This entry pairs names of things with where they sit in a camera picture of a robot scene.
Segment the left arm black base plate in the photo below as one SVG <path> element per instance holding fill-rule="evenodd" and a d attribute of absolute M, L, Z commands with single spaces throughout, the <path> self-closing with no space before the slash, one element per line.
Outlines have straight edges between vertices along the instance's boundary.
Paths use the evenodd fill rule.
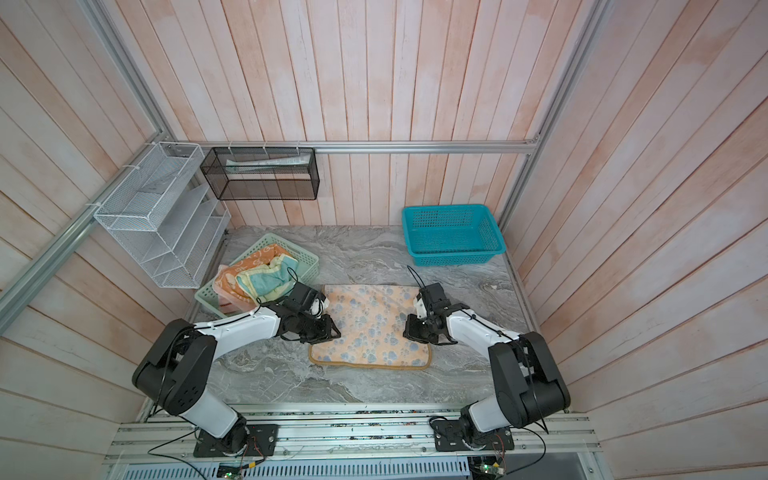
<path fill-rule="evenodd" d="M 253 456 L 270 457 L 278 439 L 277 424 L 236 424 L 222 438 L 201 430 L 193 450 L 194 458 Z"/>

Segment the teal plastic basket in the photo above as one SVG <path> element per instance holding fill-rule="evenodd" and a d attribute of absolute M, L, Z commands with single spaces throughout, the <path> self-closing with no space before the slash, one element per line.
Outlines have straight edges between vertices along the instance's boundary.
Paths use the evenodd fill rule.
<path fill-rule="evenodd" d="M 406 207 L 402 226 L 416 266 L 484 264 L 506 251 L 493 214 L 481 204 Z"/>

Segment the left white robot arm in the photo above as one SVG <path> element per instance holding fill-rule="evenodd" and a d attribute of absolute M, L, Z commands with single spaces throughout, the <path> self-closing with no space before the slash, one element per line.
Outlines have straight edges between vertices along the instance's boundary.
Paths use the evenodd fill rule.
<path fill-rule="evenodd" d="M 249 435 L 245 418 L 208 387 L 215 360 L 241 347 L 279 338 L 320 344 L 341 337 L 327 297 L 297 282 L 276 300 L 217 321 L 166 325 L 133 373 L 132 383 L 168 414 L 195 425 L 234 455 Z"/>

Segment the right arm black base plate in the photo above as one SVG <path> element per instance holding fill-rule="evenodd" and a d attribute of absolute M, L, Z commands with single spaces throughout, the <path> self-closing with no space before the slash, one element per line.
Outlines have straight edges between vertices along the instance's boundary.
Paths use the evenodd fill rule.
<path fill-rule="evenodd" d="M 505 453 L 514 449 L 514 440 L 509 430 L 479 432 L 466 419 L 449 420 L 442 416 L 431 417 L 428 424 L 433 431 L 438 452 L 494 450 Z"/>

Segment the orange paw print towel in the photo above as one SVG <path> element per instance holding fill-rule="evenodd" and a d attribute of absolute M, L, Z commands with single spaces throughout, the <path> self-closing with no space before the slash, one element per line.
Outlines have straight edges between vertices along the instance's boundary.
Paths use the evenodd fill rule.
<path fill-rule="evenodd" d="M 341 336 L 309 348 L 318 366 L 388 370 L 424 370 L 431 347 L 408 340 L 407 317 L 416 312 L 416 287 L 397 285 L 327 285 L 329 314 Z"/>

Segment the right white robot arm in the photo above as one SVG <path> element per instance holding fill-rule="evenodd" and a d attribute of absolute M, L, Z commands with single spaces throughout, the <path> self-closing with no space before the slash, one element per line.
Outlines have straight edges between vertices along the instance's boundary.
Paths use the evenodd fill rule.
<path fill-rule="evenodd" d="M 522 429 L 570 407 L 570 392 L 542 335 L 504 329 L 466 304 L 451 302 L 438 283 L 421 287 L 414 305 L 406 339 L 462 344 L 489 362 L 493 394 L 462 409 L 458 427 L 464 439 L 506 427 Z"/>

